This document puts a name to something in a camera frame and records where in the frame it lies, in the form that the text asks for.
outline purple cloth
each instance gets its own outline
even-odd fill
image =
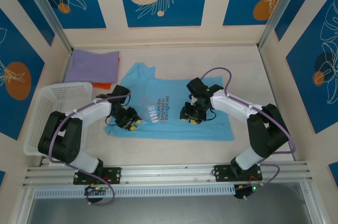
[[[95,54],[74,50],[65,82],[116,83],[118,51]]]

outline white plastic basket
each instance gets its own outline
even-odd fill
[[[23,152],[26,155],[43,155],[39,153],[37,146],[50,113],[81,108],[90,103],[91,94],[92,85],[88,82],[60,83],[43,87],[37,96]]]

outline black mounting bracket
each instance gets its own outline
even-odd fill
[[[120,167],[104,167],[101,178],[107,181],[109,184],[120,184],[121,168]],[[91,185],[91,184],[102,184],[102,182],[82,172],[76,172],[74,175],[73,184],[74,185]]]
[[[250,181],[251,176],[255,177],[258,181],[263,179],[262,172],[258,165],[254,165],[245,173],[236,176],[231,170],[231,164],[228,165],[215,165],[213,175],[216,177],[216,182],[241,182]]]

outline white table surface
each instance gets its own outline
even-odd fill
[[[193,48],[118,49],[120,63],[118,83],[135,62],[156,67],[156,77],[193,79],[214,67],[227,67],[232,72],[229,92],[252,103],[274,104],[271,88],[256,46],[219,46]],[[110,50],[88,50],[106,53]],[[208,76],[223,76],[217,70]],[[93,88],[93,97],[111,92]],[[160,165],[230,162],[249,146],[247,126],[230,117],[234,141],[183,141],[147,138],[120,138],[105,133],[104,119],[89,127],[86,151],[103,160],[105,165]],[[289,151],[287,144],[280,150]],[[275,155],[272,161],[292,161],[291,155]]]

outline blue t-shirt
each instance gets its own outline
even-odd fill
[[[129,107],[133,107],[142,118],[135,131],[107,126],[107,134],[130,138],[190,139],[205,141],[232,141],[233,134],[228,114],[214,110],[216,118],[201,124],[180,120],[185,102],[190,102],[187,80],[155,79],[155,67],[148,68],[136,63],[124,76],[121,85],[131,90]],[[221,77],[204,78],[204,84],[223,85]],[[207,119],[214,114],[207,112]]]

